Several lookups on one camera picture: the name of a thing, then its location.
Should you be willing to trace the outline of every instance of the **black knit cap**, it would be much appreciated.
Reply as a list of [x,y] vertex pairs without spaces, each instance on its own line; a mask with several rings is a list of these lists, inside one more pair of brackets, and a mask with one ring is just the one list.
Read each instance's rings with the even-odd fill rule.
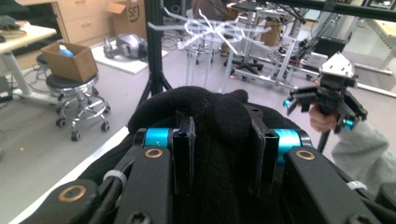
[[175,111],[185,109],[195,123],[194,183],[191,195],[174,196],[173,223],[281,223],[276,198],[248,194],[251,118],[244,105],[259,108],[270,129],[298,129],[274,109],[250,104],[246,91],[220,94],[180,87],[154,95],[140,105],[129,120],[129,135],[80,178],[100,185],[104,174],[132,146],[139,128],[176,128]]

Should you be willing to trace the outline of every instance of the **person's hand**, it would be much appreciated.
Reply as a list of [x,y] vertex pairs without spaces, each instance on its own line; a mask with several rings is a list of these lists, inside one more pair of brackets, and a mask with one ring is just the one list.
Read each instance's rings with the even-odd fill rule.
[[337,113],[334,111],[331,115],[323,115],[320,112],[320,105],[314,105],[309,110],[309,117],[311,122],[311,127],[320,133],[325,133],[329,130],[334,130],[337,124],[336,117]]

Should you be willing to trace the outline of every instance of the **black stand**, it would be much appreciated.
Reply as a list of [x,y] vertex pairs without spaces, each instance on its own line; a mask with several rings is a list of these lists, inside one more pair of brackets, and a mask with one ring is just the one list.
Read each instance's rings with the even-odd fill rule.
[[[154,25],[163,25],[163,14],[161,13],[160,3],[156,0],[145,1],[146,22]],[[155,31],[147,26],[148,34],[148,84],[143,91],[139,104],[141,105],[151,96],[167,91],[172,87],[163,75],[163,54],[161,45],[161,32]]]
[[258,75],[259,74],[256,70],[253,69],[254,67],[256,67],[257,70],[259,70],[259,71],[261,71],[262,68],[264,67],[264,65],[261,64],[261,63],[256,63],[256,62],[255,63],[246,63],[245,60],[243,60],[242,62],[233,60],[233,64],[238,65],[238,66],[235,67],[235,69],[246,68],[249,72],[253,73],[254,75]]

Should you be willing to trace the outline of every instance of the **drawer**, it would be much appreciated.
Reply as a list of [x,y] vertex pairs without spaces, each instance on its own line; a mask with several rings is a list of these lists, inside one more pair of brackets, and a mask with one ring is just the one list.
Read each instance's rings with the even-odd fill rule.
[[109,33],[112,30],[112,25],[111,20],[104,15],[66,21],[64,23],[69,42],[75,44]]
[[90,17],[104,12],[97,0],[59,0],[58,6],[64,21]]

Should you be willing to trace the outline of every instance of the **plastic container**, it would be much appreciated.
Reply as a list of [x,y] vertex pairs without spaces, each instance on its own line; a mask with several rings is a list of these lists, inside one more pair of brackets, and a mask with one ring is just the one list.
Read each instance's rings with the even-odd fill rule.
[[60,45],[59,46],[59,53],[62,54],[63,56],[66,57],[73,57],[74,53],[72,51],[70,51],[69,49],[67,49],[67,47],[65,47],[64,45]]

